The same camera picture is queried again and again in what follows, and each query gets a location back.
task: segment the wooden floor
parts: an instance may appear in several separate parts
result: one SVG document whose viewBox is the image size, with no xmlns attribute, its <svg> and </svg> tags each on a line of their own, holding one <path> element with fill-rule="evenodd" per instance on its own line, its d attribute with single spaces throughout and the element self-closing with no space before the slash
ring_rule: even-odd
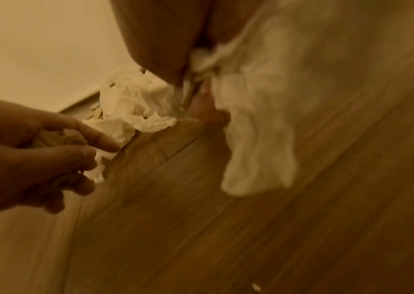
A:
<svg viewBox="0 0 414 294">
<path fill-rule="evenodd" d="M 364 86 L 298 126 L 292 189 L 224 195 L 222 130 L 139 134 L 61 215 L 0 214 L 0 294 L 414 293 L 414 4 L 398 16 Z"/>
</svg>

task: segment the wall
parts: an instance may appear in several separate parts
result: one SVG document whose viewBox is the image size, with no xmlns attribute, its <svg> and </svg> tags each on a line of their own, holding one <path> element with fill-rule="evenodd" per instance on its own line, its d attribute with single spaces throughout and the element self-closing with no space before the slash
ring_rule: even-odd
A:
<svg viewBox="0 0 414 294">
<path fill-rule="evenodd" d="M 0 99 L 62 110 L 132 63 L 107 0 L 0 0 Z"/>
</svg>

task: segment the human hand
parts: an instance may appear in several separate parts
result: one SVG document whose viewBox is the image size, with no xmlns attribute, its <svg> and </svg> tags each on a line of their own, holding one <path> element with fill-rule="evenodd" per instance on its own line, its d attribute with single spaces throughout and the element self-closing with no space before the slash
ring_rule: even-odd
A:
<svg viewBox="0 0 414 294">
<path fill-rule="evenodd" d="M 181 85 L 190 51 L 213 47 L 237 36 L 266 0 L 111 0 L 128 51 L 143 68 Z M 210 84 L 197 95 L 190 113 L 218 122 Z"/>
<path fill-rule="evenodd" d="M 74 118 L 0 101 L 0 211 L 26 205 L 58 213 L 64 209 L 63 193 L 40 195 L 35 187 L 57 176 L 96 166 L 96 151 L 90 146 L 20 148 L 43 129 L 74 129 L 90 146 L 108 152 L 120 149 L 112 139 Z M 94 183 L 81 176 L 73 190 L 88 195 Z"/>
</svg>

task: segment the hand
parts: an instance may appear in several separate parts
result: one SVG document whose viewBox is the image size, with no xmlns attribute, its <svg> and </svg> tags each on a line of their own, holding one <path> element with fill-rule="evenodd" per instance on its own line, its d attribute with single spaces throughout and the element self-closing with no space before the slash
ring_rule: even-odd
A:
<svg viewBox="0 0 414 294">
<path fill-rule="evenodd" d="M 181 85 L 189 53 L 226 43 L 266 0 L 111 0 L 133 59 L 174 85 Z M 218 121 L 210 91 L 192 103 L 193 117 Z"/>
<path fill-rule="evenodd" d="M 96 166 L 96 151 L 89 146 L 19 148 L 42 129 L 74 129 L 90 146 L 108 152 L 119 150 L 112 139 L 74 118 L 0 101 L 0 211 L 27 205 L 58 213 L 64 209 L 63 193 L 37 195 L 34 187 L 56 176 Z M 87 195 L 94 190 L 94 183 L 82 176 L 73 190 Z"/>
</svg>

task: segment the fingernail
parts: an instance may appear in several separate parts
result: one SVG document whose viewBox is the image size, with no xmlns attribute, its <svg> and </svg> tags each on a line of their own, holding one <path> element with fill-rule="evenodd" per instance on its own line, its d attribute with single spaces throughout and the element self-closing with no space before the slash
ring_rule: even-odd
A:
<svg viewBox="0 0 414 294">
<path fill-rule="evenodd" d="M 96 156 L 96 150 L 93 147 L 86 146 L 83 147 L 81 151 L 84 158 L 94 158 Z"/>
</svg>

